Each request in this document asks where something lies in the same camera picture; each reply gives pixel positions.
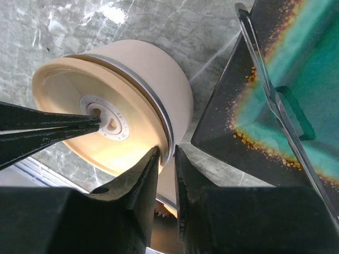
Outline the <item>metal tongs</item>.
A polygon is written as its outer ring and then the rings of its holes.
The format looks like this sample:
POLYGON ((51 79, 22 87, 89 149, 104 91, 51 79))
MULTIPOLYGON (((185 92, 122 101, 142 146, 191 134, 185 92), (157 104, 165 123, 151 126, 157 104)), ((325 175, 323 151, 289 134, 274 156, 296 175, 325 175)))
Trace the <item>metal tongs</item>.
POLYGON ((251 21, 251 16, 245 5, 242 3, 235 4, 235 11, 238 16, 242 35, 247 45, 252 62, 260 77, 267 104, 271 112, 274 114, 275 118, 279 122, 279 125, 282 128, 288 144, 293 151, 295 157, 297 158, 299 164, 301 165, 302 169, 305 171, 312 188, 323 200, 323 203, 335 226, 335 230, 338 231, 338 216, 336 215, 330 199, 327 196, 323 185, 320 182, 320 179, 316 174, 302 146, 299 137, 297 136, 297 133, 286 113, 279 94, 277 93, 275 87, 272 85, 265 60, 262 56, 261 47, 258 42, 255 27, 251 21))

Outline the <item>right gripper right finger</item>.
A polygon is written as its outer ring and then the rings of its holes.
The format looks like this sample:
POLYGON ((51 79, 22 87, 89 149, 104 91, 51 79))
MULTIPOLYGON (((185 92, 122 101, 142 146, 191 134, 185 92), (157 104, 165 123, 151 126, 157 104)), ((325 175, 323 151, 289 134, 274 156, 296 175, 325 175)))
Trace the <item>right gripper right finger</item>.
POLYGON ((219 187, 175 149, 185 253, 338 253, 338 232, 308 187, 219 187))

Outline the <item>tan round lid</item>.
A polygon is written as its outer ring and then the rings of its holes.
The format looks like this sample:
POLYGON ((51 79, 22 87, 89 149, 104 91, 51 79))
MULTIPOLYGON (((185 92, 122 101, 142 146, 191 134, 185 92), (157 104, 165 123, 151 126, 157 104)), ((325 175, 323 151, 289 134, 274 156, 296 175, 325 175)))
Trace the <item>tan round lid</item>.
POLYGON ((157 148, 159 170, 167 165, 170 140, 159 111, 135 81, 102 61, 54 59, 35 71, 31 85, 39 110, 93 121, 90 134, 65 141, 89 164, 118 176, 157 148))

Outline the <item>steel lunch tin near tray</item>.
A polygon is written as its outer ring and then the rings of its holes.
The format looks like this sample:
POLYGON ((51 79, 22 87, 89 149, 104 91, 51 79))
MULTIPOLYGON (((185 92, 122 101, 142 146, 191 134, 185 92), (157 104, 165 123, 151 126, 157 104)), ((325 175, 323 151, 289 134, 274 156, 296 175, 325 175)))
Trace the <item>steel lunch tin near tray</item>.
POLYGON ((148 42, 121 40, 73 58, 104 64, 131 78, 158 111, 170 146, 180 143, 192 120, 193 94, 185 73, 165 51, 148 42))

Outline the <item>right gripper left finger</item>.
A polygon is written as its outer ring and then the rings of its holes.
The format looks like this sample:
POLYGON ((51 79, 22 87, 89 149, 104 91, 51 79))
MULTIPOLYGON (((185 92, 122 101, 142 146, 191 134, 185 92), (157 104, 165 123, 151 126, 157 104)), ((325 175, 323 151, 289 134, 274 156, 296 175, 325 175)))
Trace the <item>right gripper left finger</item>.
POLYGON ((1 253, 145 253, 159 149, 84 194, 65 187, 1 188, 1 253))

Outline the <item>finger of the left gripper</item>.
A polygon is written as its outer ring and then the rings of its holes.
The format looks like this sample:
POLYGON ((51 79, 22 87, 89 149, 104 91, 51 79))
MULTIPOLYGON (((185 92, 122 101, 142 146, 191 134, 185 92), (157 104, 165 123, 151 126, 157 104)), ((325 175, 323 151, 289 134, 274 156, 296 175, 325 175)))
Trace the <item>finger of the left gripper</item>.
POLYGON ((98 124, 1 135, 1 170, 55 144, 99 130, 98 124))
POLYGON ((87 126, 100 122, 97 116, 49 113, 1 102, 1 131, 87 126))

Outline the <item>aluminium rail frame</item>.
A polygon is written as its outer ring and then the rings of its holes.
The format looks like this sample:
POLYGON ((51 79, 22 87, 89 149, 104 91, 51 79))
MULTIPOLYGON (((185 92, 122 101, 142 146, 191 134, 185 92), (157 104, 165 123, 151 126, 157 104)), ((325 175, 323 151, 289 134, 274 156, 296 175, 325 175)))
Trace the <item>aluminium rail frame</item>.
POLYGON ((10 168, 41 187, 70 187, 81 193, 88 193, 84 188, 31 157, 8 167, 10 168))

